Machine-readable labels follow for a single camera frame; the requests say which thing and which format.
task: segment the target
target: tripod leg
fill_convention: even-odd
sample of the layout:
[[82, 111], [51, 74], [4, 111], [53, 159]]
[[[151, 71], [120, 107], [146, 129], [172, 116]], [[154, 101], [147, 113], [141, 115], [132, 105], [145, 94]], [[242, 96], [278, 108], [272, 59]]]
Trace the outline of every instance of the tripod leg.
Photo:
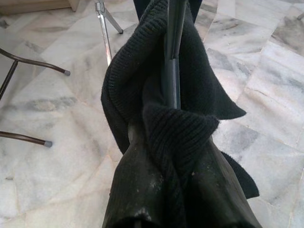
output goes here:
[[105, 23], [105, 17], [97, 11], [97, 17], [100, 21], [101, 29], [103, 32], [103, 38], [104, 38], [104, 46], [105, 46], [105, 52], [106, 52], [106, 61], [108, 62], [108, 65], [110, 65], [110, 62], [112, 60], [112, 54], [110, 49], [110, 42], [108, 37], [108, 31], [106, 29], [106, 23]]
[[123, 34], [124, 33], [123, 29], [119, 26], [119, 24], [116, 22], [116, 20], [112, 17], [110, 12], [106, 8], [104, 10], [105, 10], [104, 11], [105, 18], [107, 18], [109, 20], [109, 22], [113, 25], [113, 27], [117, 30], [117, 32], [119, 34]]

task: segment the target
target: gray metal rod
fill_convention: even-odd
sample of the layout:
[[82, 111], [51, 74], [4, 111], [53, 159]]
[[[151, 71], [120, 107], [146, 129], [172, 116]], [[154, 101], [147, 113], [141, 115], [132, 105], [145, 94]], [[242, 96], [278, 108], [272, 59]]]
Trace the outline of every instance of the gray metal rod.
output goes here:
[[123, 29], [119, 26], [119, 24], [116, 22], [116, 20], [112, 17], [112, 15], [109, 13], [109, 11], [105, 8], [104, 9], [104, 15], [105, 18], [109, 20], [109, 22], [113, 25], [113, 27], [117, 30], [119, 34], [123, 34]]

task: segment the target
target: floor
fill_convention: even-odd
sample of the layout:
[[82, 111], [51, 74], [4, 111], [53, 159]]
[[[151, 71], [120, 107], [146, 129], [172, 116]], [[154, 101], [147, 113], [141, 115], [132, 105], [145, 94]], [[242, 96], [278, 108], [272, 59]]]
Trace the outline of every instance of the floor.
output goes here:
[[[113, 53], [138, 20], [132, 0], [106, 7]], [[252, 175], [264, 228], [304, 224], [304, 0], [203, 0], [196, 27], [216, 76], [247, 111], [222, 121], [216, 145]], [[71, 71], [19, 64], [0, 103], [0, 129], [52, 148], [0, 138], [0, 228], [98, 228], [121, 154], [100, 103], [107, 68], [93, 0], [0, 16], [0, 47]], [[0, 81], [12, 61], [0, 57]]]

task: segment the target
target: sweater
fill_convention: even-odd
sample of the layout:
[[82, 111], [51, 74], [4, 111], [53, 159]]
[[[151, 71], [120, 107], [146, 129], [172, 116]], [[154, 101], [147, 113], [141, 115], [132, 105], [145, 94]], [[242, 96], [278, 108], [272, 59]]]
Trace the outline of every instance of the sweater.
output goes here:
[[[215, 77], [189, 8], [179, 56], [181, 110], [164, 105], [160, 81], [166, 27], [167, 1], [152, 0], [134, 34], [113, 58], [101, 100], [123, 154], [130, 146], [130, 123], [134, 119], [141, 123], [149, 158], [164, 180], [165, 225], [176, 228], [190, 224], [185, 200], [193, 182], [191, 174], [203, 157], [205, 146], [211, 143], [219, 120], [241, 117], [246, 112], [229, 98]], [[236, 172], [235, 179], [245, 194], [241, 199], [258, 196], [255, 183], [244, 169], [227, 155], [221, 154], [221, 158], [222, 165], [228, 161]]]

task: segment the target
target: chair leg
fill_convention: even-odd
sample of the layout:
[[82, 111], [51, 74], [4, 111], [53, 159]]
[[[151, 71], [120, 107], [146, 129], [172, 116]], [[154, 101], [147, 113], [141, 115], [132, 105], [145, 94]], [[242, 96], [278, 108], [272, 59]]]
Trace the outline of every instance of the chair leg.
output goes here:
[[44, 63], [44, 62], [39, 62], [39, 61], [35, 61], [35, 60], [31, 60], [31, 59], [26, 59], [26, 58], [21, 58], [21, 57], [18, 57], [18, 56], [15, 56], [15, 55], [12, 55], [11, 53], [9, 52], [6, 52], [5, 50], [1, 49], [0, 48], [0, 54], [8, 57], [8, 58], [11, 58], [13, 60], [16, 60], [18, 62], [21, 62], [21, 63], [27, 63], [27, 64], [31, 64], [31, 65], [36, 65], [36, 66], [42, 66], [42, 67], [47, 67], [47, 68], [51, 68], [53, 70], [56, 70], [56, 71], [59, 71], [63, 74], [65, 74], [66, 76], [70, 76], [71, 72], [68, 71], [68, 70], [65, 70], [65, 69], [62, 69], [58, 66], [55, 66], [53, 64], [49, 64], [49, 63]]
[[[10, 80], [11, 80], [11, 78], [12, 78], [12, 76], [13, 76], [16, 68], [17, 68], [18, 62], [51, 68], [53, 70], [56, 70], [56, 71], [59, 71], [59, 72], [65, 74], [66, 76], [70, 76], [70, 74], [71, 74], [70, 71], [62, 69], [58, 66], [55, 66], [55, 65], [52, 65], [52, 64], [49, 64], [49, 63], [30, 60], [30, 59], [26, 59], [26, 58], [21, 58], [21, 57], [15, 56], [15, 55], [13, 55], [9, 52], [6, 52], [5, 50], [3, 50], [1, 48], [0, 48], [0, 54], [14, 60], [12, 66], [10, 67], [9, 72], [8, 72], [6, 78], [4, 79], [4, 82], [2, 83], [2, 86], [0, 88], [0, 101], [1, 101], [1, 98], [4, 94], [4, 92], [5, 92], [8, 84], [10, 83]], [[46, 147], [51, 147], [52, 144], [53, 144], [51, 141], [46, 141], [46, 140], [37, 139], [37, 138], [29, 137], [29, 136], [26, 136], [26, 135], [22, 135], [22, 134], [16, 134], [16, 133], [10, 133], [10, 132], [0, 131], [0, 137], [23, 140], [23, 141], [27, 141], [27, 142], [30, 142], [30, 143], [44, 145]]]
[[0, 137], [27, 141], [30, 143], [44, 145], [46, 147], [51, 147], [53, 145], [53, 143], [51, 141], [46, 141], [46, 140], [37, 139], [37, 138], [29, 137], [26, 135], [22, 135], [22, 134], [16, 134], [16, 133], [10, 133], [10, 132], [1, 132], [0, 131]]

